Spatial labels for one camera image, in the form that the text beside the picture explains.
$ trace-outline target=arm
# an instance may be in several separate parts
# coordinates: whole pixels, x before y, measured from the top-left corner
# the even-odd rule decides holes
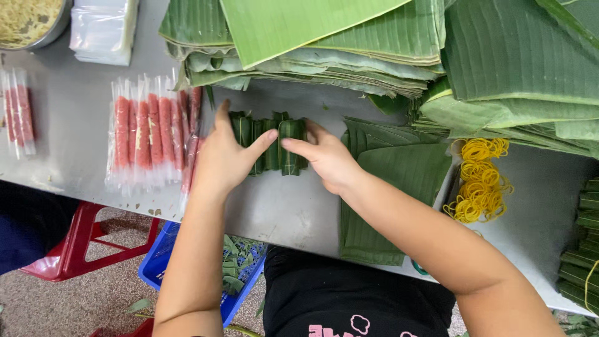
[[[285,139],[324,186],[457,298],[471,336],[564,336],[532,285],[489,242],[365,172],[341,141],[308,122],[310,143]]]
[[[244,149],[235,141],[228,111],[226,100],[198,152],[189,202],[156,304],[153,336],[223,335],[225,200],[278,136],[276,130],[267,131]]]

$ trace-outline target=dark clothing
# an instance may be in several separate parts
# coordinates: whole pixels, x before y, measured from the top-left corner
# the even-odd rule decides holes
[[[0,180],[0,275],[46,256],[78,206],[79,200]]]
[[[270,246],[267,337],[447,336],[455,296],[440,284]]]

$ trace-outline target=tiled floor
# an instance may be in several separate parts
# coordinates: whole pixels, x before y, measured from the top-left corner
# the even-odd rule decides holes
[[[143,243],[149,220],[141,215],[116,209],[104,209],[98,215],[103,228],[110,234],[103,239],[124,246]],[[111,254],[112,248],[92,245],[87,259]],[[1,337],[54,337],[89,336],[101,327],[103,336],[118,336],[132,332],[145,318],[126,314],[125,309],[134,302],[147,298],[156,303],[158,292],[145,284],[137,269],[143,256],[108,266],[63,282],[47,282],[33,276],[13,271],[0,276]],[[266,283],[260,278],[246,297],[233,324],[264,335],[262,316],[256,312],[264,294]],[[151,310],[144,312],[152,315]],[[449,336],[464,333],[464,322],[454,308]],[[225,331],[227,337],[242,337],[239,332]]]

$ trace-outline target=stainless steel table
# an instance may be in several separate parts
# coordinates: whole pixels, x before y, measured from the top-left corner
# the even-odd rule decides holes
[[[20,161],[10,158],[7,142],[0,140],[0,179],[145,215],[160,210],[160,218],[181,219],[178,185],[159,194],[133,197],[104,190],[110,82],[119,76],[136,79],[142,73],[171,74],[172,67],[178,67],[166,55],[164,41],[156,33],[166,7],[167,1],[141,3],[128,68],[77,61],[68,49],[68,33],[33,53],[6,54],[5,66],[26,68],[32,77],[38,155]],[[345,130],[343,115],[402,122],[401,116],[380,114],[360,98],[361,93],[333,86],[252,80],[245,92],[215,88],[214,95],[217,104],[230,98],[232,110],[252,110],[258,117],[267,117],[272,110],[308,117],[337,136]],[[203,106],[205,127],[209,127],[213,112],[206,99]],[[496,163],[516,187],[515,193],[506,197],[509,209],[497,221],[469,227],[481,231],[514,262],[548,306],[586,312],[563,299],[554,283],[559,253],[574,229],[578,192],[585,179],[598,173],[597,162],[512,146],[510,155]],[[226,208],[226,232],[338,257],[338,205],[338,197],[324,189],[313,170],[299,177],[266,172],[246,179],[232,193]],[[378,267],[431,279],[418,274],[409,260],[403,267]]]

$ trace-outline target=shredded food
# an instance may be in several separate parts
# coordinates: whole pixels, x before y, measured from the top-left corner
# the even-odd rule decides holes
[[[54,24],[62,0],[0,0],[0,45],[25,47]]]
[[[506,156],[509,141],[502,138],[456,140],[460,141],[466,141],[460,152],[464,159],[460,178],[464,184],[456,200],[444,205],[443,210],[464,224],[478,221],[481,215],[485,217],[481,222],[497,219],[507,209],[503,194],[511,194],[514,187],[499,174],[491,158]]]

